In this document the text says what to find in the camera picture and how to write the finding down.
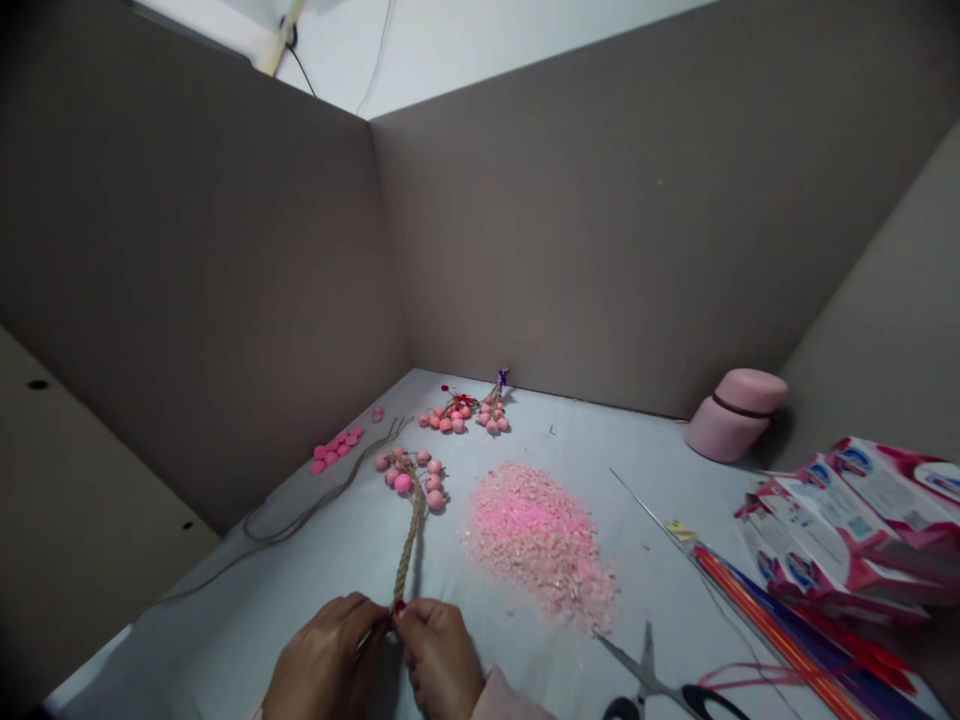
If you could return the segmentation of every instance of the pink sleeve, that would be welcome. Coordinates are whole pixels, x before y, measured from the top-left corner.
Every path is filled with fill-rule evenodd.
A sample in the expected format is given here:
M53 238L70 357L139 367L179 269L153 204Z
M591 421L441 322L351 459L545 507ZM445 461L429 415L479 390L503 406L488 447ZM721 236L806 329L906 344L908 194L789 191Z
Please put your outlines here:
M496 665L473 709L470 720L556 720L533 700L512 687Z

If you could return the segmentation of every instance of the pink glitter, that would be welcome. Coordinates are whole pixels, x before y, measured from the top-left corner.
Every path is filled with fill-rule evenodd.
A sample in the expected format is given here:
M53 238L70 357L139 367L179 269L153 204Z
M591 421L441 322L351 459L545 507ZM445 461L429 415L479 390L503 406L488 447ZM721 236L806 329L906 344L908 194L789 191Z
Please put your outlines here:
M615 575L597 563L597 527L547 473L503 463L470 495L467 550L498 577L525 587L548 618L606 635Z

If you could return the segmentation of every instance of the cardboard box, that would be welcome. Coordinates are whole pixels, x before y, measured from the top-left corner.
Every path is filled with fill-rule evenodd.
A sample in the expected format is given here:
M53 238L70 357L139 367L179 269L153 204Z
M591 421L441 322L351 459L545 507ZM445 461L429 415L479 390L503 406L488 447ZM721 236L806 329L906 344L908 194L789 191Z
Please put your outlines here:
M820 567L764 505L758 504L749 517L764 542L781 559L790 580L800 587L803 597L824 610L888 626L918 625L930 619L919 605L850 592Z
M834 467L836 457L815 455L797 476L817 488L824 517L833 524L854 555L898 568L943 585L942 600L960 600L960 562L912 547L844 481Z
M940 583L854 555L826 517L820 498L829 497L819 488L795 476L779 475L760 488L757 497L817 565L850 592L903 603L956 602L956 593Z
M859 438L841 440L827 460L910 547L960 563L960 468Z

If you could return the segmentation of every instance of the scissors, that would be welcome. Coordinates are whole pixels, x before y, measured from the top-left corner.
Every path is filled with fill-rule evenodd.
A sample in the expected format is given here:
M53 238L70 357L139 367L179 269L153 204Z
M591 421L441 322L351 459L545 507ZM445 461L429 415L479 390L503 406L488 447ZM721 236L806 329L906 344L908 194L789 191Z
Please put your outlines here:
M653 661L653 628L650 626L649 620L647 620L646 637L643 641L643 657L639 663L605 637L597 635L597 639L603 643L603 646L610 651L611 655L620 661L621 665L640 681L640 690L636 699L618 697L607 707L607 711L603 714L603 720L643 720L646 716L647 698L652 695L666 695L672 698L692 717L700 718L700 720L713 720L713 717L707 711L707 702L714 702L722 706L740 720L750 720L740 711L740 708L713 690L708 690L699 685L684 685L677 689L667 687L660 682L657 679Z

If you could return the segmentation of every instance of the hand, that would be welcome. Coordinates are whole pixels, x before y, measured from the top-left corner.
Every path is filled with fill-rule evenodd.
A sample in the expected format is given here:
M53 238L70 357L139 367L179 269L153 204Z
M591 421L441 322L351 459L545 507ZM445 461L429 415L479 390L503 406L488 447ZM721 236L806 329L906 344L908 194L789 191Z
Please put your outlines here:
M414 600L397 632L420 712L430 720L469 720L483 692L483 673L460 609Z
M263 720L358 718L388 611L360 593L334 598L281 651ZM360 652L357 645L370 632Z

